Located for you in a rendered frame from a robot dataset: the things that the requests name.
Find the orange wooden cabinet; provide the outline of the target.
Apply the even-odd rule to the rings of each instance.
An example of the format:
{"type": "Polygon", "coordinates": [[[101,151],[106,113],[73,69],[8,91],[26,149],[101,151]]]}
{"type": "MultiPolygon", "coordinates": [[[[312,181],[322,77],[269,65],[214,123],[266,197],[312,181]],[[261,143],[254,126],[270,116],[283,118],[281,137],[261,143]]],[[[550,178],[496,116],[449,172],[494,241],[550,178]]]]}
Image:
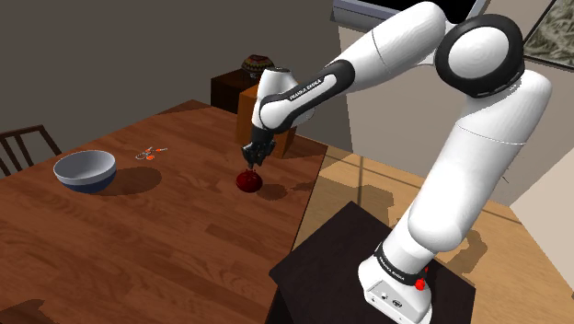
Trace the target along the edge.
{"type": "MultiPolygon", "coordinates": [[[[240,145],[250,143],[252,113],[257,99],[258,85],[248,88],[238,96],[237,122],[236,122],[236,141],[240,145]]],[[[289,131],[275,134],[274,140],[276,146],[271,155],[277,158],[283,158],[291,147],[295,137],[296,128],[289,131]]]]}

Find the dark red pomegranate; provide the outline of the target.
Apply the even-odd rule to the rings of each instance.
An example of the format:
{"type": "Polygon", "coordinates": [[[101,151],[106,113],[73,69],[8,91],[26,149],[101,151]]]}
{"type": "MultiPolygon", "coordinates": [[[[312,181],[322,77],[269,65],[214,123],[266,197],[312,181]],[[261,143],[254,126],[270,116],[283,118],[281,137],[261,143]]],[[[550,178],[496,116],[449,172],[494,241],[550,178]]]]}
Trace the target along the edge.
{"type": "Polygon", "coordinates": [[[246,169],[237,175],[235,184],[239,190],[253,193],[261,189],[263,180],[256,170],[246,169]]]}

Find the dark brown cabinet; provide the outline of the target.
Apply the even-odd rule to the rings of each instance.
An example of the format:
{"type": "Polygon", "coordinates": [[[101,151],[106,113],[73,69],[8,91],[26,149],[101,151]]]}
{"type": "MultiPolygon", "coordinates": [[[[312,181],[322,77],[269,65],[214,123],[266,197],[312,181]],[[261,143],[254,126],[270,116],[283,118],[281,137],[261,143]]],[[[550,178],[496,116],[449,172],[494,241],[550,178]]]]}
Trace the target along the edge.
{"type": "Polygon", "coordinates": [[[266,68],[274,62],[264,55],[249,55],[232,72],[211,79],[211,105],[213,107],[237,113],[239,94],[256,85],[266,68]]]}

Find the dark robot stand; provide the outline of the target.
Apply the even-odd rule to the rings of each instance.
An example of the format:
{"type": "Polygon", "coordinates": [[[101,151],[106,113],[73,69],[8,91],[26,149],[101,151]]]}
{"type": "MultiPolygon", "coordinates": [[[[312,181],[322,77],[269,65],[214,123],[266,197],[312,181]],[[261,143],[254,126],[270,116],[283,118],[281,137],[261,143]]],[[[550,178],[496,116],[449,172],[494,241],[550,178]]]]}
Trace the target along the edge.
{"type": "Polygon", "coordinates": [[[391,228],[349,202],[270,270],[265,324],[396,324],[369,305],[358,268],[391,228]]]}

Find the brown wooden table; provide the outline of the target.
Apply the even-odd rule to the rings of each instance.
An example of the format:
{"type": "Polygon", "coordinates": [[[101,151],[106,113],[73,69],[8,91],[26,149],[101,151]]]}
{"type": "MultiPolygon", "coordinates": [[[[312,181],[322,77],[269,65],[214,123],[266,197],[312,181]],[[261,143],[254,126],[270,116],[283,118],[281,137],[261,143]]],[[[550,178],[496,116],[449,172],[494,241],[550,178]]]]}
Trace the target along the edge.
{"type": "Polygon", "coordinates": [[[195,100],[103,136],[115,180],[66,189],[47,160],[0,180],[0,314],[16,324],[264,324],[270,269],[291,250],[326,147],[295,137],[263,188],[234,114],[195,100]],[[144,149],[166,148],[153,160],[144,149]]]}

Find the grey blue bowl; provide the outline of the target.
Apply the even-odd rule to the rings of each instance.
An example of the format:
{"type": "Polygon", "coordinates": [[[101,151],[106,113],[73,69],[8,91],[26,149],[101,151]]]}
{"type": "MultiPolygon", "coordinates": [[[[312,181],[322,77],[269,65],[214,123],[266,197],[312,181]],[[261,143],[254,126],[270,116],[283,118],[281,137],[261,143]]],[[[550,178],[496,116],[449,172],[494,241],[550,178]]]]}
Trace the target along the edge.
{"type": "Polygon", "coordinates": [[[61,158],[53,166],[64,187],[82,193],[106,189],[116,176],[116,159],[109,152],[86,150],[61,158]]]}

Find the dark wooden chair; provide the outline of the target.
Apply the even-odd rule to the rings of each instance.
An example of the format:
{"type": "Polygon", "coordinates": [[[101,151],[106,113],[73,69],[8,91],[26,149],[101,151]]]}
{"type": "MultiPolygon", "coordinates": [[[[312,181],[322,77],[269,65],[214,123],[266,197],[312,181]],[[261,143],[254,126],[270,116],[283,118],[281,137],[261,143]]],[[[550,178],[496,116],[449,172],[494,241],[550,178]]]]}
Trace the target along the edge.
{"type": "Polygon", "coordinates": [[[14,150],[12,149],[12,146],[7,141],[7,139],[13,138],[16,141],[17,147],[18,147],[20,153],[22,154],[22,156],[24,157],[26,163],[28,164],[29,167],[33,167],[35,165],[35,163],[34,163],[32,157],[29,153],[29,150],[25,144],[24,139],[22,138],[22,136],[24,134],[29,134],[29,133],[39,133],[40,136],[45,141],[45,143],[47,144],[47,146],[52,150],[52,152],[56,156],[58,156],[62,153],[62,150],[56,144],[56,142],[53,140],[53,138],[48,133],[48,131],[46,130],[46,128],[43,124],[37,124],[37,125],[25,127],[25,128],[20,128],[20,129],[0,133],[0,148],[2,148],[6,152],[6,155],[9,159],[9,161],[11,162],[12,166],[16,170],[16,172],[22,171],[24,168],[22,167],[19,160],[17,159],[17,156],[16,156],[14,150]]]}

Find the orange and silver keychain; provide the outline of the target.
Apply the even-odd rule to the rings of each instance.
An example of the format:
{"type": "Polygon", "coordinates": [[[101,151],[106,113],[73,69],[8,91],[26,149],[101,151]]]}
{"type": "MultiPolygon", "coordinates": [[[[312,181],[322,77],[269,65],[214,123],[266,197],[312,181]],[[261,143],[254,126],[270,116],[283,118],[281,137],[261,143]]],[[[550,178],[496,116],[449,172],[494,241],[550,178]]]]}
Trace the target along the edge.
{"type": "Polygon", "coordinates": [[[152,146],[143,150],[143,152],[139,153],[135,156],[137,160],[153,160],[155,159],[155,155],[160,152],[165,152],[166,148],[153,148],[152,146]]]}

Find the framed wall picture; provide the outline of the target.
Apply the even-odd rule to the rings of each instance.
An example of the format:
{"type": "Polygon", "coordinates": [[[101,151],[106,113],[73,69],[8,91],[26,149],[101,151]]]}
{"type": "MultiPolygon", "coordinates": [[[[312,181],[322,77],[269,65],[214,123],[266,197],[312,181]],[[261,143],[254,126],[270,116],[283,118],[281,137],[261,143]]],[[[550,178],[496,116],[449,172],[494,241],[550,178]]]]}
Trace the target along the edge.
{"type": "Polygon", "coordinates": [[[574,73],[574,0],[552,0],[523,41],[530,61],[574,73]]]}

